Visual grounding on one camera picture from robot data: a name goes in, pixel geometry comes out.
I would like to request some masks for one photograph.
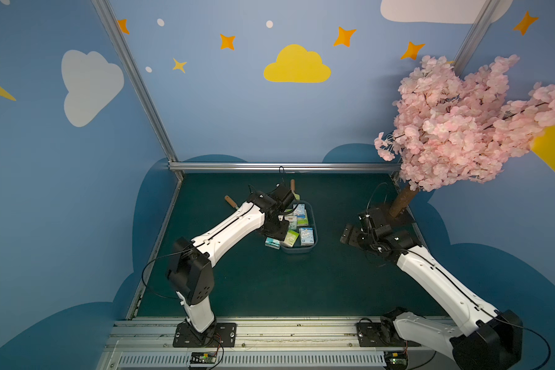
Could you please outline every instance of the white cloud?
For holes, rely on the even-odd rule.
[[[432,22],[472,24],[486,0],[382,0],[380,12],[394,22]],[[501,0],[495,9],[495,22],[508,11],[512,0]]]
[[[86,126],[124,87],[124,73],[96,51],[69,50],[61,60],[68,89],[64,112],[76,127]]]

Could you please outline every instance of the blue plastic tray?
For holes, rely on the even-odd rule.
[[[310,205],[310,203],[308,202],[304,202],[304,201],[294,201],[292,202],[292,205],[290,206],[291,208],[296,207],[296,204],[301,203],[304,204],[305,210],[306,210],[306,215],[308,216],[308,226],[305,227],[312,227],[312,233],[314,234],[314,239],[315,239],[315,243],[311,246],[301,246],[300,245],[300,237],[298,237],[296,239],[296,242],[294,243],[293,247],[284,247],[283,245],[280,245],[280,249],[286,253],[289,254],[297,254],[297,253],[308,253],[312,250],[312,248],[315,248],[315,246],[318,243],[318,233],[317,233],[317,224],[315,222],[315,218],[314,218],[314,213],[312,212],[312,207]]]

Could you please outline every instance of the aluminum frame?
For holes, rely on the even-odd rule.
[[[454,73],[457,76],[460,76],[466,68],[466,64],[469,63],[473,53],[479,46],[479,43],[483,39],[483,36],[487,32],[487,29],[491,25],[491,19],[493,18],[495,9],[497,8],[498,4],[504,0],[487,0],[479,15],[475,19],[473,26],[467,33],[463,44],[460,46],[456,57],[454,57],[454,62],[452,65],[454,66]]]
[[[221,364],[218,367],[232,368],[266,368],[266,367],[314,367],[322,368],[359,368],[381,366],[374,360],[357,360],[348,357],[330,364],[308,364],[303,357],[314,355],[326,356],[375,356],[382,351],[403,351],[403,347],[360,347],[356,335],[356,322],[361,317],[219,317],[219,322],[235,322],[238,325],[234,348],[226,348],[225,355],[258,357],[259,355],[290,355],[301,356],[297,361],[286,363],[256,362],[255,360],[240,363]],[[378,317],[370,317],[373,322],[380,322]],[[428,317],[440,324],[453,324],[447,317]],[[172,342],[175,328],[183,318],[140,318],[132,321],[116,322],[104,352],[99,361],[98,370],[117,370],[137,368],[126,365],[128,356],[141,356],[147,363],[139,367],[145,368],[186,368],[187,356],[200,348],[173,348]],[[409,357],[413,354],[423,354],[427,359],[431,356],[431,349],[427,347],[411,347]],[[185,358],[172,366],[161,364],[164,356],[175,355]]]
[[[105,30],[109,34],[109,38],[111,39],[111,43],[113,44],[115,51],[117,51],[119,59],[121,59],[121,63],[125,67],[125,71],[134,86],[135,93],[138,95],[138,98],[142,103],[142,107],[148,116],[148,120],[154,129],[156,137],[158,137],[158,141],[163,147],[164,154],[169,159],[169,162],[177,162],[177,154],[175,153],[169,136],[166,133],[163,122],[156,111],[154,102],[152,101],[152,98],[150,98],[146,84],[144,83],[144,80],[142,80],[140,72],[138,72],[138,66],[136,65],[134,57],[130,52],[130,48],[127,45],[125,37],[119,29],[117,18],[115,17],[111,4],[109,4],[108,0],[92,0],[92,2],[93,5],[95,5],[96,12],[99,14],[99,18],[101,18],[101,22],[103,23]]]
[[[259,162],[177,162],[170,163],[171,171],[198,172],[375,172],[392,174],[401,169],[400,163],[259,163]]]
[[[177,203],[177,198],[179,197],[179,190],[181,190],[181,185],[183,185],[182,176],[180,176],[178,179],[177,187],[175,188],[175,192],[173,193],[173,197],[171,198],[166,215],[164,215],[163,223],[160,227],[160,231],[158,232],[158,236],[156,237],[156,242],[154,244],[154,248],[152,248],[152,252],[150,253],[148,262],[152,261],[154,258],[156,258],[156,255],[158,255],[158,251],[160,250],[160,246],[163,242],[167,227],[169,226],[170,217],[173,213],[173,209],[175,208],[175,203]],[[150,279],[150,273],[152,272],[153,268],[154,268],[154,263],[150,263],[146,268],[146,270],[144,271],[144,281],[146,281],[146,284],[148,284],[148,280]],[[145,290],[146,290],[146,287],[142,283],[142,280],[140,280],[140,283],[138,284],[138,287],[136,288],[134,293],[134,299],[132,300],[131,305],[129,305],[128,312],[125,315],[126,320],[133,319],[135,315],[138,313],[138,307],[140,307],[140,302],[142,301],[142,297],[144,296]]]

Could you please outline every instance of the tree trunk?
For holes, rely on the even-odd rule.
[[[391,217],[399,216],[399,213],[405,209],[411,203],[411,200],[420,192],[420,189],[411,190],[409,186],[405,187],[399,195],[395,198],[392,203],[391,209],[389,210],[389,215]]]

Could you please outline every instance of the white robotic arm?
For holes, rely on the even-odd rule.
[[[209,304],[214,287],[212,268],[237,242],[253,230],[283,240],[288,222],[283,213],[294,200],[285,186],[264,194],[257,191],[226,220],[191,241],[179,239],[178,255],[171,258],[167,278],[175,287],[188,324],[201,343],[209,343],[215,317]],[[341,241],[379,255],[415,279],[451,316],[455,326],[432,322],[402,308],[381,317],[387,339],[410,340],[454,359],[463,370],[505,370],[519,361],[522,322],[511,311],[500,313],[478,297],[429,251],[415,242],[407,231],[392,233],[378,208],[360,214],[362,229],[348,224]]]
[[[208,297],[214,288],[213,267],[230,248],[254,230],[282,241],[289,225],[283,214],[293,200],[294,195],[284,184],[268,194],[257,191],[210,231],[191,241],[181,238],[175,242],[176,256],[170,259],[167,278],[185,308],[187,322],[199,333],[193,334],[201,343],[208,343],[215,329]]]
[[[196,248],[202,255],[208,255],[211,266],[214,267],[230,248],[250,232],[263,226],[264,221],[265,213],[261,212],[257,205],[245,202],[218,226],[207,233],[194,237],[192,243],[197,246]],[[180,291],[177,291],[177,295],[181,299],[181,306],[185,308],[187,313],[187,321],[197,332],[203,333],[214,323],[214,313],[209,305],[208,296],[199,303],[189,304],[187,298]]]
[[[462,284],[406,230],[392,233],[384,205],[359,214],[362,228],[348,224],[343,243],[395,263],[417,281],[450,315],[446,326],[396,308],[380,317],[385,343],[410,340],[453,359],[463,370],[505,370],[520,360],[522,321],[499,312]]]

